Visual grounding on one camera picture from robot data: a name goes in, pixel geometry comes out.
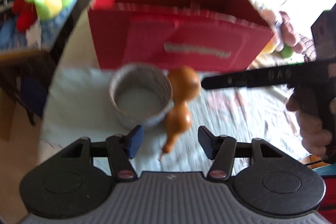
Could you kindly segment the person's right hand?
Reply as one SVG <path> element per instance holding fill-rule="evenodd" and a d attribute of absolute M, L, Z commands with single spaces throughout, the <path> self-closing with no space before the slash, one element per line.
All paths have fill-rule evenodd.
<path fill-rule="evenodd" d="M 324 157 L 327 151 L 326 146 L 333 140 L 333 134 L 323 128 L 322 120 L 319 117 L 300 110 L 294 94 L 288 99 L 286 108 L 288 111 L 295 112 L 303 147 L 314 156 Z"/>

